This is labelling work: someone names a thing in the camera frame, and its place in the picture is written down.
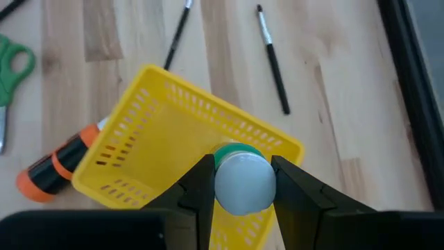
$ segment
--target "green scissors handle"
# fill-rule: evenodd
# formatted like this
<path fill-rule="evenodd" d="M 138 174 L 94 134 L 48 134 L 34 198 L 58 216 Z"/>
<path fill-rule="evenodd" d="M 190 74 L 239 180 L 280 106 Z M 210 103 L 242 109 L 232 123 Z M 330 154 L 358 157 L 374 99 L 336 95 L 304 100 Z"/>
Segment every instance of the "green scissors handle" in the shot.
<path fill-rule="evenodd" d="M 26 66 L 20 72 L 12 70 L 12 60 L 19 53 L 28 56 Z M 35 56 L 31 49 L 21 44 L 15 44 L 0 35 L 0 107 L 11 103 L 15 88 L 33 71 Z"/>

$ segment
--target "wooden table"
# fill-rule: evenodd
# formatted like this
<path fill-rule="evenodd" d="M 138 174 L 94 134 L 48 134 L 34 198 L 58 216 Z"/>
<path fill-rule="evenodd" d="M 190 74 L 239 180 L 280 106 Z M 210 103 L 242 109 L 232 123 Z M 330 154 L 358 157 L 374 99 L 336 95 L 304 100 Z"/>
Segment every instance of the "wooden table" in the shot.
<path fill-rule="evenodd" d="M 256 4 L 195 1 L 171 71 L 301 140 L 301 167 L 332 187 L 376 209 L 431 210 L 375 1 L 261 1 L 289 116 L 281 111 Z M 0 216 L 99 207 L 73 189 L 53 203 L 33 203 L 18 193 L 15 177 L 105 117 L 141 65 L 163 65 L 182 8 L 177 0 L 32 0 L 0 24 L 0 33 L 37 56 L 10 107 Z M 274 231 L 267 247 L 280 240 Z"/>

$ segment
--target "metal ferrule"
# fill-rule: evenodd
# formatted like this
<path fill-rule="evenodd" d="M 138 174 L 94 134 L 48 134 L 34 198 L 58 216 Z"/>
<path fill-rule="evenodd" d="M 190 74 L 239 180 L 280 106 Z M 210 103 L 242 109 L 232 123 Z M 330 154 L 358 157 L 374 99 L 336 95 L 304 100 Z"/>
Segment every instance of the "metal ferrule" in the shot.
<path fill-rule="evenodd" d="M 187 2 L 185 3 L 186 8 L 191 8 L 192 5 L 193 5 L 193 0 L 187 0 Z"/>
<path fill-rule="evenodd" d="M 264 13 L 261 11 L 258 13 L 258 15 L 259 15 L 259 21 L 261 23 L 262 36 L 264 37 L 265 44 L 266 45 L 272 44 L 273 41 L 271 40 L 271 35 L 266 27 Z"/>

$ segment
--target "black edge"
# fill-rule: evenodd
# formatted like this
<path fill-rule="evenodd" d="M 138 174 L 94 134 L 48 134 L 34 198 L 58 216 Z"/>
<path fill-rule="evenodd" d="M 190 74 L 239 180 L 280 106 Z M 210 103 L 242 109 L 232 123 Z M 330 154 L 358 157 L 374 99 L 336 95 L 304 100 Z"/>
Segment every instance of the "black edge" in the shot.
<path fill-rule="evenodd" d="M 378 0 L 432 203 L 444 209 L 444 133 L 405 0 Z"/>

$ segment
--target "basket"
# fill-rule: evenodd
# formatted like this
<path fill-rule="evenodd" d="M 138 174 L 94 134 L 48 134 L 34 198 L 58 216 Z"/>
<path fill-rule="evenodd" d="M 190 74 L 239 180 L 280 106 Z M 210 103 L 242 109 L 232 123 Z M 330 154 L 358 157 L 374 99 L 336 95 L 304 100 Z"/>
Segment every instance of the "basket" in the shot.
<path fill-rule="evenodd" d="M 74 173 L 74 187 L 110 208 L 139 209 L 218 145 L 242 142 L 302 162 L 297 140 L 156 66 L 126 90 Z M 260 249 L 274 208 L 235 217 L 214 202 L 210 249 Z"/>

